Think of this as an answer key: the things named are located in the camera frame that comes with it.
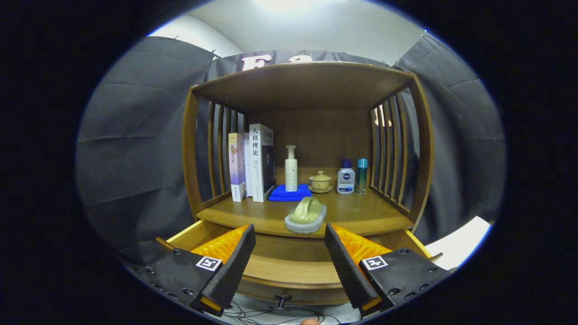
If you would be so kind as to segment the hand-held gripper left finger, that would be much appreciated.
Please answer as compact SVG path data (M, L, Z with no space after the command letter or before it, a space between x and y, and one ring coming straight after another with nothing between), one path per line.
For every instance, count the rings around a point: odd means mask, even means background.
M128 271L179 304L221 316L231 305L255 245L252 224L190 251L158 239L155 257Z

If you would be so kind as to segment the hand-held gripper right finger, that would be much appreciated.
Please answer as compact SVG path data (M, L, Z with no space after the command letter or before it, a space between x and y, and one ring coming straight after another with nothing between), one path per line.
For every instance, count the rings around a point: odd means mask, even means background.
M363 317L419 297L451 274L410 247L384 247L330 223L324 243L345 294Z

